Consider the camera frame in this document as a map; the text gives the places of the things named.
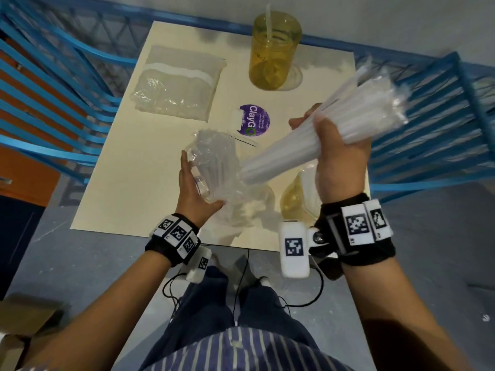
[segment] hand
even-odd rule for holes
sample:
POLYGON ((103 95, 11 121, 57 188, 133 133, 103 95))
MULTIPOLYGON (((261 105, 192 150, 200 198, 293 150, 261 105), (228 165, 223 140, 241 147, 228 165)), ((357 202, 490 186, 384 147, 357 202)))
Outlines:
POLYGON ((177 201, 175 212, 186 216, 198 228, 201 228, 224 205, 224 202, 221 200, 217 200, 214 203, 207 203, 201 197, 197 191, 194 176, 191 173, 191 166, 187 161, 186 151, 182 151, 181 154, 179 189, 179 200, 177 201))
MULTIPOLYGON (((321 103, 313 105, 304 117, 288 121, 296 129, 321 103)), ((316 189, 323 203, 349 199, 364 190, 366 166, 371 152, 371 138, 345 144, 337 127, 327 118, 316 116, 314 129, 321 143, 316 170, 316 189)))

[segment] gray floor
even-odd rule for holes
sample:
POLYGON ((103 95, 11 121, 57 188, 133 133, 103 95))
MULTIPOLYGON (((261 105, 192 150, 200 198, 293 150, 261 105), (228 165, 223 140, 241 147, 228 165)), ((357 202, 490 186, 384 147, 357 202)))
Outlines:
MULTIPOLYGON (((139 237, 70 230, 80 192, 61 179, 9 289, 67 303, 65 320, 118 278, 146 243, 139 237)), ((384 208, 399 260, 419 295, 476 370, 494 369, 495 196, 479 184, 467 184, 417 193, 384 208)), ((213 250, 224 265, 245 253, 229 247, 213 250)), ((254 274, 268 275, 289 303, 307 302, 318 292, 316 274, 306 280, 282 278, 276 253, 252 251, 250 261, 254 274)), ((174 282, 174 294, 186 286, 185 281, 174 282)), ((158 291, 114 369, 136 369, 163 333, 172 309, 158 291)), ((327 280, 315 304, 292 313, 321 350, 356 370, 375 369, 344 278, 327 280)))

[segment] white wall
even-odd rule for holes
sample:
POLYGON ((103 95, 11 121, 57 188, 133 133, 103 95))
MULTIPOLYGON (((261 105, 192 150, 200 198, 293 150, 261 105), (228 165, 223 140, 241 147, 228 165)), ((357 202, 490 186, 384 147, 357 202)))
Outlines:
POLYGON ((495 66, 495 0, 108 0, 252 24, 268 2, 308 35, 495 66))

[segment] white table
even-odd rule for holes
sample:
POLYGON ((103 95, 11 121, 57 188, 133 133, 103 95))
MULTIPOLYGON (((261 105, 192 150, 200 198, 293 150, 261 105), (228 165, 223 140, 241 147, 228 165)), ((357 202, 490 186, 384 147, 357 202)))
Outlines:
MULTIPOLYGON (((262 91, 248 77, 251 37, 154 22, 120 104, 108 139, 86 188, 71 229, 148 237, 165 215, 174 212, 179 194, 180 153, 195 132, 212 128, 229 132, 232 112, 244 104, 263 107, 269 130, 255 137, 260 151, 290 132, 289 118, 300 117, 326 99, 354 72, 350 52, 300 45, 294 63, 303 73, 291 91, 262 91), (130 100, 152 45, 210 53, 226 60, 208 123, 140 112, 130 100)), ((269 182, 275 210, 297 168, 269 182)), ((261 222, 247 229, 208 222, 204 243, 278 251, 276 231, 261 222)))

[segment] yellow plastic cup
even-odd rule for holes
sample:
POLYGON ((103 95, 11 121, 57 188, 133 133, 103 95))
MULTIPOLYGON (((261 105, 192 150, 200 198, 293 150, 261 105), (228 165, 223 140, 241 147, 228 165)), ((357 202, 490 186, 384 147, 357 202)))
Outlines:
POLYGON ((263 90, 276 90, 285 83, 302 36, 301 25, 290 14, 272 11, 270 19, 272 39, 267 36, 265 14, 254 20, 251 38, 249 78, 263 90))

